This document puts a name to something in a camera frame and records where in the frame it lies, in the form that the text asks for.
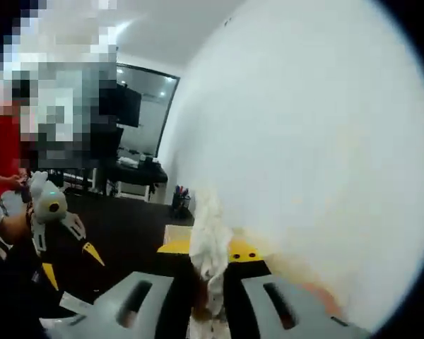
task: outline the person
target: person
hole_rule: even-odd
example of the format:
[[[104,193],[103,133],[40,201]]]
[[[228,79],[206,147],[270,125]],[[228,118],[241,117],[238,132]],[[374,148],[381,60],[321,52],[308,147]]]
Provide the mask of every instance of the person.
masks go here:
[[[6,219],[6,226],[0,228],[2,236],[20,234],[21,221]],[[47,339],[31,291],[31,280],[25,279],[0,257],[0,337]]]
[[[22,189],[24,169],[20,162],[20,104],[17,100],[0,107],[0,196]]]

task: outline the gray robot part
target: gray robot part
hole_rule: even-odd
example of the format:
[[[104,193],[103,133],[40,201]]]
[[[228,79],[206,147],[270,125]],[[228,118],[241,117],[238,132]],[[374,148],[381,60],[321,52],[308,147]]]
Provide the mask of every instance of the gray robot part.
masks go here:
[[[172,281],[169,277],[133,272],[100,296],[87,316],[63,323],[49,334],[63,339],[154,338]],[[135,307],[138,308],[135,318],[125,326],[127,311]]]
[[[33,232],[33,243],[37,251],[46,251],[47,246],[45,244],[45,225],[42,225],[32,217],[32,232]]]
[[[330,317],[314,295],[283,278],[266,275],[244,279],[242,283],[253,305],[261,339],[370,337],[362,328]],[[283,317],[290,318],[287,324],[282,321]]]

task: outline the white tissue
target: white tissue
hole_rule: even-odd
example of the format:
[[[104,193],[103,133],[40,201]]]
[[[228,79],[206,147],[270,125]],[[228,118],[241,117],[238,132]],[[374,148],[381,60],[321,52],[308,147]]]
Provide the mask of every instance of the white tissue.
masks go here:
[[[207,309],[217,316],[223,306],[223,274],[228,267],[232,231],[221,222],[222,208],[212,190],[195,192],[196,215],[189,255],[193,266],[207,281]]]
[[[190,319],[188,339],[230,339],[228,323],[218,319],[195,321]]]

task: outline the ceiling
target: ceiling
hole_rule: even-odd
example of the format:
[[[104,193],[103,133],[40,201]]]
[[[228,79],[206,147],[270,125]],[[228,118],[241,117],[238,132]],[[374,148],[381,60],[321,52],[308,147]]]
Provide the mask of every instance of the ceiling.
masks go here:
[[[47,49],[50,46],[53,50],[66,44],[76,47],[97,44],[98,36],[108,27],[127,23],[117,37],[119,52],[182,67],[188,64],[213,30],[243,2],[52,0],[47,1],[48,9],[38,13],[37,24],[31,25],[37,27],[38,35],[50,37],[45,44]],[[29,49],[41,50],[41,42],[36,43],[34,38],[28,40]]]

